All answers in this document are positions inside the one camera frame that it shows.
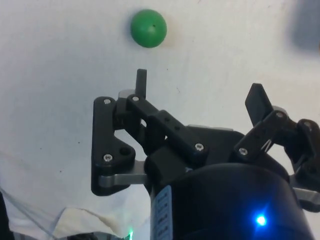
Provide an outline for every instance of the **white fabric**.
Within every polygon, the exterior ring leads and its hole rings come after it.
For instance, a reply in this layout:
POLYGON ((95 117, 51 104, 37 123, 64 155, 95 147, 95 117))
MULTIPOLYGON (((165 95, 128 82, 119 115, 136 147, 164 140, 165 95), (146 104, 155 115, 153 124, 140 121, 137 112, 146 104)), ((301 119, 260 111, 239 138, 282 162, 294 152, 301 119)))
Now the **white fabric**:
POLYGON ((1 191, 14 232, 40 240, 90 232, 124 237, 150 214, 149 195, 143 186, 98 197, 90 190, 89 167, 87 174, 79 175, 74 187, 68 188, 63 177, 56 178, 21 159, 1 153, 0 161, 8 170, 1 172, 1 191), (79 190, 84 185, 77 181, 87 181, 87 189, 79 190))
MULTIPOLYGON (((61 215, 60 236, 100 227, 124 236, 145 221, 150 203, 142 186, 110 197, 90 190, 93 101, 133 87, 138 68, 148 70, 148 100, 186 125, 246 133, 252 126, 244 100, 254 82, 293 120, 320 123, 319 6, 312 0, 0 1, 0 187, 10 228, 47 240, 61 215), (144 8, 159 11, 168 26, 153 49, 130 37, 130 19, 144 8), (86 219, 94 223, 83 228, 86 219)), ((292 173, 282 149, 271 154, 292 173)), ((137 159, 143 160, 141 149, 137 159)), ((307 217, 320 239, 319 215, 307 217)))

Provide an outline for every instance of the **green ball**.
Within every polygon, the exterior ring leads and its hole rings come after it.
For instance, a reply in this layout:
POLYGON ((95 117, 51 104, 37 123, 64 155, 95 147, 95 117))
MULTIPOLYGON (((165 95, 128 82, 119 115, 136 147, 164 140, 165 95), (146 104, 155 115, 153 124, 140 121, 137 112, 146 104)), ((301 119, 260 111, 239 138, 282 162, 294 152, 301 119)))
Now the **green ball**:
POLYGON ((167 35, 167 24, 160 13, 151 9, 139 11, 131 22, 131 36, 142 47, 159 46, 167 35))

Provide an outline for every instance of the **blue led light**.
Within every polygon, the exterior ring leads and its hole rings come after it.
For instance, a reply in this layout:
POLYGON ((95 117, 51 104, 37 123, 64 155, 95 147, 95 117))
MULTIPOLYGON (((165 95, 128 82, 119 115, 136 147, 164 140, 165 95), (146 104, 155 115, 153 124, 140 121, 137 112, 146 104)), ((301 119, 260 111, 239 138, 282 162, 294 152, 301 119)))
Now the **blue led light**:
POLYGON ((260 226, 265 226, 267 224, 267 219, 265 218, 265 216, 263 215, 259 215, 256 217, 256 222, 260 225, 260 226))

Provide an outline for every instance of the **white label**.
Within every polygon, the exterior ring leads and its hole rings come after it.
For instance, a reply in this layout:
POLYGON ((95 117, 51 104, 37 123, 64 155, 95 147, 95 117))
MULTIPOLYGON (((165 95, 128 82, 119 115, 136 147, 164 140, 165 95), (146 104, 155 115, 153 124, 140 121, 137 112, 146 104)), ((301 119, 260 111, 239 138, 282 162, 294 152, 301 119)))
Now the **white label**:
POLYGON ((158 193, 151 206, 151 240, 173 240, 172 193, 168 185, 158 193))

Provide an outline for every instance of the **black cylindrical housing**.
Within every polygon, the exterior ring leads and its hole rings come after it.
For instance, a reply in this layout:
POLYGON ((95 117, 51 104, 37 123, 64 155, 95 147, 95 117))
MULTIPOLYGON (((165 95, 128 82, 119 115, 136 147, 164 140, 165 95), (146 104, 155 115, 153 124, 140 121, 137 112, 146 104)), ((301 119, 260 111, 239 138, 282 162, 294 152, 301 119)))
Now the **black cylindrical housing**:
POLYGON ((257 166, 205 166, 152 195, 152 240, 314 239, 288 182, 257 166))

